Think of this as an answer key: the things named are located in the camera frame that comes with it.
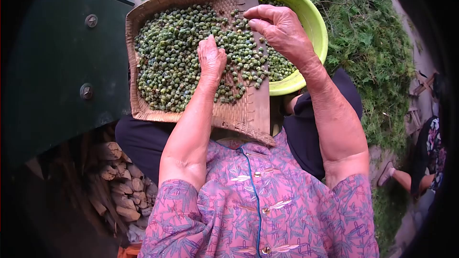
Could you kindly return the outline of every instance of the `green bowl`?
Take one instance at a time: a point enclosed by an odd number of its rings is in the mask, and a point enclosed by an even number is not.
[[[328,51],[328,35],[325,22],[317,8],[310,0],[278,0],[286,3],[297,15],[304,30],[313,43],[314,51],[322,64]],[[303,76],[298,70],[287,78],[269,83],[269,95],[281,96],[293,93],[306,86]]]

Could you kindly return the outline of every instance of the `bamboo basket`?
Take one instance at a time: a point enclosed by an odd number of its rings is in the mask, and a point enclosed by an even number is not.
[[[252,6],[258,5],[258,0],[148,0],[126,16],[126,45],[129,56],[130,70],[130,102],[132,115],[136,119],[159,122],[177,122],[182,113],[164,112],[161,110],[150,110],[148,103],[142,98],[141,92],[137,89],[137,64],[139,58],[134,50],[134,37],[138,35],[139,29],[145,21],[151,19],[152,15],[162,12],[168,8],[187,8],[192,4],[204,4],[211,2],[213,9],[219,12],[223,10],[223,17],[231,19],[230,12],[239,9],[241,14]],[[254,38],[258,42],[260,35],[254,32]],[[226,74],[227,81],[232,81],[231,74]],[[266,145],[273,146],[274,139],[269,135],[269,83],[266,80],[260,89],[253,87],[253,82],[246,86],[246,93],[235,104],[213,104],[212,126],[230,129],[252,137]]]

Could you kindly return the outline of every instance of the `hand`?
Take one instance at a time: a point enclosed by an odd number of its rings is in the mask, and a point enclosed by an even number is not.
[[[300,20],[290,8],[258,5],[245,11],[244,17],[251,19],[250,27],[263,35],[300,72],[311,63],[321,64]]]
[[[226,64],[226,52],[224,48],[217,49],[213,35],[206,40],[199,41],[198,59],[201,63],[201,79],[210,83],[220,82],[223,69]]]

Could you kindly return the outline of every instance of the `fingernail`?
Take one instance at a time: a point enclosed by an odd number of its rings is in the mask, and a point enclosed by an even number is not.
[[[249,26],[250,27],[255,27],[255,25],[257,24],[255,20],[256,19],[252,19],[252,20],[249,21]]]

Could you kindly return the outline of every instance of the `person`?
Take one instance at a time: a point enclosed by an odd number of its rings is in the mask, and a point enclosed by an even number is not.
[[[445,160],[446,150],[440,136],[439,117],[433,116],[424,123],[419,133],[411,174],[395,169],[392,162],[388,162],[378,180],[378,186],[383,186],[393,177],[416,198],[427,189],[435,193],[443,178]]]
[[[259,5],[244,17],[297,66],[308,92],[287,104],[275,146],[212,141],[227,59],[212,36],[200,41],[201,79],[177,124],[127,116],[116,128],[123,151],[159,186],[139,257],[377,257],[355,86],[343,70],[329,77],[289,8]]]

